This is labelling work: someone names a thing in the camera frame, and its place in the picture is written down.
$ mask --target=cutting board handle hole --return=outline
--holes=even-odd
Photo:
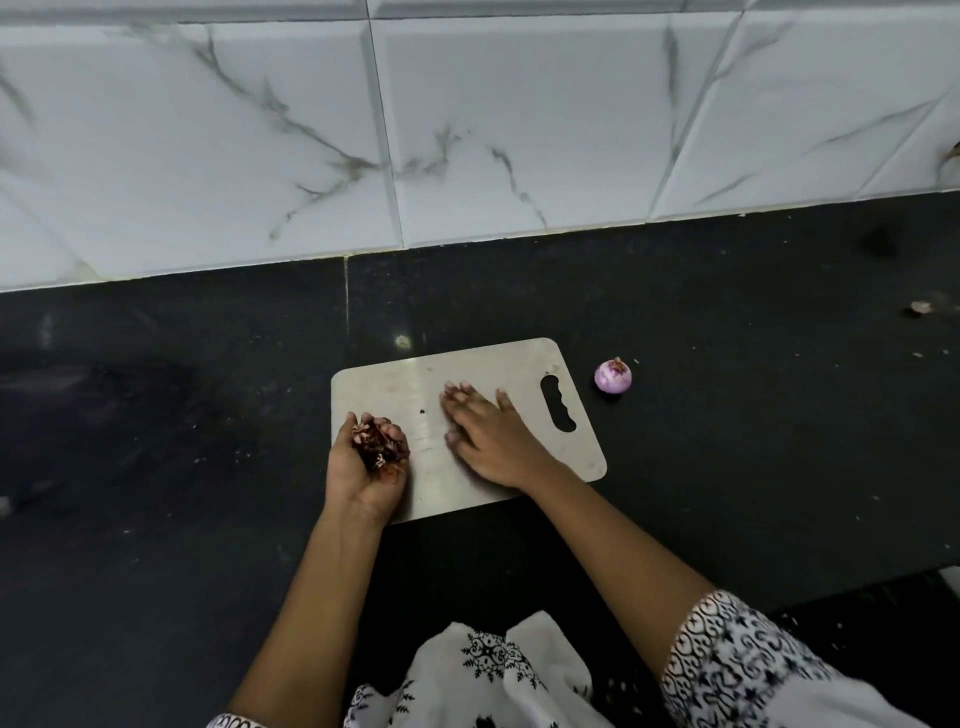
[[[577,424],[570,419],[570,413],[566,411],[564,396],[560,393],[560,380],[553,375],[545,376],[540,380],[540,391],[543,392],[543,400],[553,425],[560,432],[573,432]]]

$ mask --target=hand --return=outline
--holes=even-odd
[[[470,385],[447,382],[440,405],[462,431],[446,433],[446,444],[478,475],[521,491],[565,466],[547,452],[523,423],[507,393],[496,390],[496,404]]]
[[[404,445],[403,431],[385,417],[375,418],[369,412],[361,416],[364,423],[373,423],[388,437]],[[368,471],[360,453],[351,442],[357,417],[347,413],[347,419],[337,433],[326,464],[326,504],[324,512],[333,517],[358,516],[364,522],[383,528],[396,510],[403,495],[410,472],[407,458],[387,463],[375,471]]]

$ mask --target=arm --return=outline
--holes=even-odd
[[[461,430],[449,446],[480,475],[530,496],[554,524],[640,657],[663,675],[674,636],[714,587],[557,461],[516,413],[468,383],[447,384],[441,405]]]
[[[364,414],[364,421],[372,418]],[[350,413],[330,450],[326,501],[280,614],[228,709],[270,728],[339,720],[357,621],[380,534],[399,502],[407,461],[368,473],[350,444]],[[377,419],[395,440],[403,433]]]

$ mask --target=clothing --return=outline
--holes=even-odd
[[[844,677],[727,592],[698,603],[661,681],[692,728],[924,728]],[[545,612],[505,637],[454,622],[418,650],[389,695],[361,685],[344,728],[611,728],[590,705],[587,666]],[[224,714],[208,728],[264,728]]]

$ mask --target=red onion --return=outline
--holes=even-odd
[[[394,440],[372,422],[358,423],[353,426],[353,446],[360,453],[367,470],[375,471],[387,463],[410,457],[410,450]]]
[[[624,364],[619,356],[605,361],[593,373],[593,382],[602,392],[609,395],[623,394],[630,389],[633,381],[634,376],[630,373],[630,367]]]

